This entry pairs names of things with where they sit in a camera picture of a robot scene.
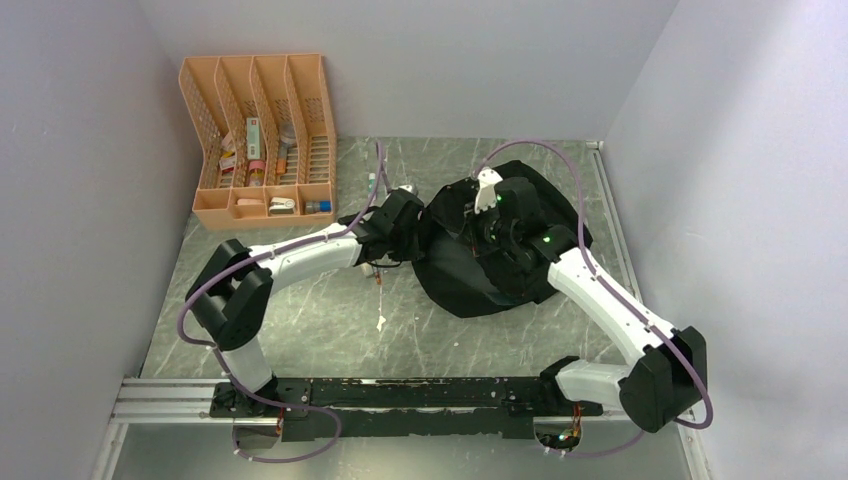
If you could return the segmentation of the black student backpack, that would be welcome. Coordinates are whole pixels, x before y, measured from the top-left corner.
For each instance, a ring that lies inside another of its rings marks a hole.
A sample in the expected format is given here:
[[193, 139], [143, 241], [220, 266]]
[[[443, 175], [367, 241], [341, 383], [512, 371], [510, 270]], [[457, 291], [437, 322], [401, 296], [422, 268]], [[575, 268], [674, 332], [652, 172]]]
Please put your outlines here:
[[[577, 246], [592, 245], [588, 226], [578, 222], [578, 212], [563, 193], [531, 166], [512, 160], [494, 169], [503, 179], [522, 177], [538, 190], [549, 219], [563, 223], [576, 234]], [[466, 178], [444, 186], [424, 209], [419, 223], [419, 242], [424, 257], [414, 261], [414, 273], [431, 300], [459, 318], [492, 315], [553, 296], [517, 299], [500, 292], [484, 274], [473, 253], [473, 207], [476, 179]]]

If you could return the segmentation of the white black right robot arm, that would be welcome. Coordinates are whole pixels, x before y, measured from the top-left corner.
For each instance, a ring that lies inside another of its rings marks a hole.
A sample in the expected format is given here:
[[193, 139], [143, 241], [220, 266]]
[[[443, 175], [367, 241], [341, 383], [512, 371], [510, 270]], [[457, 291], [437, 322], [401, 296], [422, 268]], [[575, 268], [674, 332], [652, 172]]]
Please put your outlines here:
[[642, 431], [656, 433], [698, 402], [706, 402], [706, 342], [695, 328], [678, 329], [639, 303], [594, 259], [584, 218], [575, 227], [549, 222], [535, 187], [490, 168], [475, 177], [466, 225], [474, 252], [502, 254], [525, 270], [545, 272], [613, 341], [622, 365], [571, 360], [539, 391], [550, 413], [576, 402], [623, 410]]

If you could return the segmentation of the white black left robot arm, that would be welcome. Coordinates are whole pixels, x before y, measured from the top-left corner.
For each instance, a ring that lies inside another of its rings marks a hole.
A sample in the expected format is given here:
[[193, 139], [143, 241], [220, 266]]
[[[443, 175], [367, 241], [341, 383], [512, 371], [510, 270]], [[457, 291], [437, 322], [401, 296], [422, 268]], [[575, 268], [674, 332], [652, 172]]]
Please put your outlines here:
[[404, 189], [311, 234], [247, 247], [221, 243], [186, 294], [178, 322], [192, 314], [209, 335], [206, 346], [238, 388], [237, 403], [261, 416], [280, 397], [278, 383], [258, 334], [270, 299], [292, 284], [325, 272], [389, 258], [419, 256], [418, 225], [423, 202]]

